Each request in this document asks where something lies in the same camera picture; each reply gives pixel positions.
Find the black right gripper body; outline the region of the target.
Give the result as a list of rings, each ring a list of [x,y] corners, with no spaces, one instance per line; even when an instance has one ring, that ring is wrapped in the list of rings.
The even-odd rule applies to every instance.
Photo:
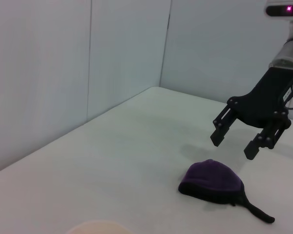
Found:
[[[284,96],[292,86],[293,70],[271,67],[248,94],[229,98],[227,105],[246,125],[263,129],[280,121],[288,129],[291,121]]]

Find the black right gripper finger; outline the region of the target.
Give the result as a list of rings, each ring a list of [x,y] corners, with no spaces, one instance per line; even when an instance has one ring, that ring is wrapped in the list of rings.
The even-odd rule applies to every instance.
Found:
[[[259,148],[273,149],[281,135],[288,128],[287,116],[247,116],[243,117],[243,122],[246,125],[262,129],[244,149],[246,158],[249,160],[255,158]]]
[[[226,107],[213,121],[215,130],[210,138],[214,146],[218,147],[220,145],[220,143],[224,140],[224,136],[236,119],[237,111],[234,109],[232,104],[227,104]]]

